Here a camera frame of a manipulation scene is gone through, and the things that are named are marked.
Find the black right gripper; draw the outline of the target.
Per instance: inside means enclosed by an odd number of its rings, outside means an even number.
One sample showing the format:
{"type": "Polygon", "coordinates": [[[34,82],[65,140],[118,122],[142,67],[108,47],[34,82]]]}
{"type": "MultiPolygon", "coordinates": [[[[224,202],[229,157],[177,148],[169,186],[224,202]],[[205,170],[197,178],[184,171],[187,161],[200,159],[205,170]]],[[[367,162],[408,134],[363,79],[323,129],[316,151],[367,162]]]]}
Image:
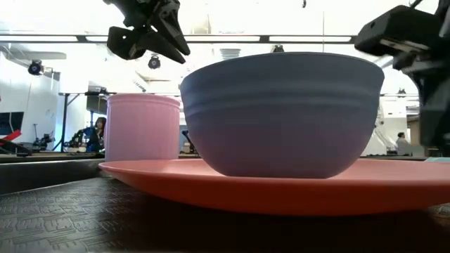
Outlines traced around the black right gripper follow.
{"type": "Polygon", "coordinates": [[[450,155],[450,0],[434,13],[396,6],[366,23],[354,39],[356,50],[392,56],[391,65],[411,79],[420,101],[420,144],[450,155]]]}

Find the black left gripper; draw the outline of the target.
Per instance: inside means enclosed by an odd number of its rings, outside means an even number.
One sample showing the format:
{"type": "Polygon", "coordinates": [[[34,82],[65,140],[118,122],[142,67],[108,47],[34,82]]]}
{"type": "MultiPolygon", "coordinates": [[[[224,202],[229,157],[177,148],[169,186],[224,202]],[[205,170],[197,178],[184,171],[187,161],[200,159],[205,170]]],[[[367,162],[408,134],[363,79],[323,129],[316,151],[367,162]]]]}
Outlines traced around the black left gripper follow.
{"type": "Polygon", "coordinates": [[[124,60],[152,51],[184,64],[191,53],[178,21],[179,0],[103,0],[124,16],[124,27],[108,30],[107,47],[124,60]]]}

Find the pink plastic mug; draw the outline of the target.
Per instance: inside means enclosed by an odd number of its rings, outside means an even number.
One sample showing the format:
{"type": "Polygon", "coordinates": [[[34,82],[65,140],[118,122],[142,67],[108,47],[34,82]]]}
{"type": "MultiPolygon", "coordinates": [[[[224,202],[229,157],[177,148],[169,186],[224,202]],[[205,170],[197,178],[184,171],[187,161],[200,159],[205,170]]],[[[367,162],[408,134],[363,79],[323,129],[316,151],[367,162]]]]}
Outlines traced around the pink plastic mug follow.
{"type": "Polygon", "coordinates": [[[173,160],[179,155],[180,102],[149,93],[107,99],[105,160],[173,160]]]}

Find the blue bowl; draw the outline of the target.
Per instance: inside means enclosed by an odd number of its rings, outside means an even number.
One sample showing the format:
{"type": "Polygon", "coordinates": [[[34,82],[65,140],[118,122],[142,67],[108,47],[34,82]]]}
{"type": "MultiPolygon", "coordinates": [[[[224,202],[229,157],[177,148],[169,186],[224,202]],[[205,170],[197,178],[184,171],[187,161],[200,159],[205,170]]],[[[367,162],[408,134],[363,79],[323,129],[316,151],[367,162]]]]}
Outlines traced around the blue bowl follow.
{"type": "Polygon", "coordinates": [[[324,179],[365,150],[384,72],[334,53],[266,53],[202,67],[180,86],[188,134],[227,176],[324,179]]]}

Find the pink round plate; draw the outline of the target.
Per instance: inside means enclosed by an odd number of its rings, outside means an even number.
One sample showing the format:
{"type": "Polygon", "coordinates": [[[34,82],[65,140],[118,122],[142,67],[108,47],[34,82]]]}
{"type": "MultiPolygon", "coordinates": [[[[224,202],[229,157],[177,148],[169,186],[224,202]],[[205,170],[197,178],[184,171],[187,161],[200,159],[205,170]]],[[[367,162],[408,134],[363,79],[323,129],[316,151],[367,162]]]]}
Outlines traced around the pink round plate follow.
{"type": "Polygon", "coordinates": [[[224,176],[199,159],[103,162],[99,167],[151,195],[231,212],[344,216],[450,203],[450,162],[359,159],[329,179],[224,176]]]}

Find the black serving tray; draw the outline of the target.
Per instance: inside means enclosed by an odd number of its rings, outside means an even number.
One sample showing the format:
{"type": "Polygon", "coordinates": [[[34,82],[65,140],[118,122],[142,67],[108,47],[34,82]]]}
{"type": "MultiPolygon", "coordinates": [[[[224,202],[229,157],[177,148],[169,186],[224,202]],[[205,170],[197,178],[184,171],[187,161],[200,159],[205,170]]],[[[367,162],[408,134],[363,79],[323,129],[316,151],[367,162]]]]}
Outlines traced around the black serving tray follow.
{"type": "Polygon", "coordinates": [[[97,160],[0,164],[0,253],[450,253],[450,205],[368,216],[239,214],[134,190],[97,160]]]}

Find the white ribbed ceiling fixture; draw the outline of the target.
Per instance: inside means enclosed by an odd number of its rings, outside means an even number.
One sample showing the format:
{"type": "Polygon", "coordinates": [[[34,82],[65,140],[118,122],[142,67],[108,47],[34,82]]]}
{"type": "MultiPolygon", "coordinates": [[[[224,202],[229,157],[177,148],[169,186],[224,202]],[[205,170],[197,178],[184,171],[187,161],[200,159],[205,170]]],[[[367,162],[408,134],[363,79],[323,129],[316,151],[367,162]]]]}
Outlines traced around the white ribbed ceiling fixture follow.
{"type": "Polygon", "coordinates": [[[221,48],[219,49],[222,60],[230,60],[240,56],[240,48],[221,48]]]}

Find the black overhead beam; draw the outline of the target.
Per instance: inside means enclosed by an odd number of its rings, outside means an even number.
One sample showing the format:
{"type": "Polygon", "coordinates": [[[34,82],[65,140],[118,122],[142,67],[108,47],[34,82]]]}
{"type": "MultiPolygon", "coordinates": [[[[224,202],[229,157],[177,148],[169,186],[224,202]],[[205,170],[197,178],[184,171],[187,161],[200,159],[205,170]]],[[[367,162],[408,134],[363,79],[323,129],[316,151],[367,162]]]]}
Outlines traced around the black overhead beam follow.
{"type": "MultiPolygon", "coordinates": [[[[355,35],[243,35],[243,34],[188,34],[190,44],[353,44],[355,35]]],[[[0,34],[1,43],[106,43],[107,35],[84,34],[0,34]]]]}

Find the seated person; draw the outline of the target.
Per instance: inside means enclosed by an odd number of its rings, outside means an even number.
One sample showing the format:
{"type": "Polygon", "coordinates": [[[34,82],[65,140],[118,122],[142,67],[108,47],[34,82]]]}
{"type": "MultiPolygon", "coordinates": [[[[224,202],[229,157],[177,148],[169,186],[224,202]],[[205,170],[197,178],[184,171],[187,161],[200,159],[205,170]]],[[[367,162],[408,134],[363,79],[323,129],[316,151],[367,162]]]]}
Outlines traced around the seated person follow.
{"type": "Polygon", "coordinates": [[[86,150],[88,152],[99,152],[103,149],[103,135],[104,135],[104,128],[106,124],[106,118],[105,117],[99,117],[96,120],[96,123],[93,127],[93,130],[91,132],[91,135],[89,137],[89,141],[87,143],[86,150]]]}

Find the black metal stand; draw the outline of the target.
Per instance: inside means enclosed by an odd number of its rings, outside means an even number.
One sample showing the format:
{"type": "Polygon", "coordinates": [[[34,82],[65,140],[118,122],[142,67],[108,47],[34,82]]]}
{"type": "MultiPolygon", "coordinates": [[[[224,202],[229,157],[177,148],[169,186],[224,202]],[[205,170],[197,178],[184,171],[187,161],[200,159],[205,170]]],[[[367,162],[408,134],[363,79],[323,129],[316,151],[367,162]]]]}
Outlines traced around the black metal stand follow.
{"type": "Polygon", "coordinates": [[[107,97],[110,95],[114,95],[116,92],[108,92],[105,89],[100,89],[99,91],[86,91],[81,93],[66,93],[66,92],[60,92],[58,95],[64,97],[63,99],[63,119],[61,124],[61,135],[60,140],[57,142],[57,144],[54,145],[52,151],[55,151],[57,148],[59,148],[60,153],[65,152],[65,136],[66,136],[66,125],[68,120],[68,107],[69,105],[75,101],[80,96],[93,96],[97,97],[97,104],[98,108],[100,108],[100,99],[101,97],[107,97]]]}

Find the red object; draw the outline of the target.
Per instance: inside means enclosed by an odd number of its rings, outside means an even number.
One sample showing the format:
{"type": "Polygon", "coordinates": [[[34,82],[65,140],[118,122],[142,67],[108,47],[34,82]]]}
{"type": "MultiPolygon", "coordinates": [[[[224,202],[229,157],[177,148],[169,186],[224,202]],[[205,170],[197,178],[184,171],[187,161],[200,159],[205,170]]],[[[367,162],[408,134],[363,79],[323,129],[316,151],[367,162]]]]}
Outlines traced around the red object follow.
{"type": "Polygon", "coordinates": [[[5,144],[5,141],[13,141],[21,135],[20,130],[15,130],[11,134],[4,136],[0,141],[0,146],[5,144]]]}

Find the dark wall screen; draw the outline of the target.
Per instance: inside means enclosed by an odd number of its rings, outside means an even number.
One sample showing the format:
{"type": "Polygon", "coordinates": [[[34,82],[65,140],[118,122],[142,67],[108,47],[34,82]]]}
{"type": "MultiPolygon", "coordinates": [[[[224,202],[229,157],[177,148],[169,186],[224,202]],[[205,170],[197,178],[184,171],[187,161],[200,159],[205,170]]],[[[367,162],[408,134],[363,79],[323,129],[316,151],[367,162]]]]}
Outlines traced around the dark wall screen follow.
{"type": "Polygon", "coordinates": [[[0,136],[21,130],[24,112],[0,112],[0,136]]]}

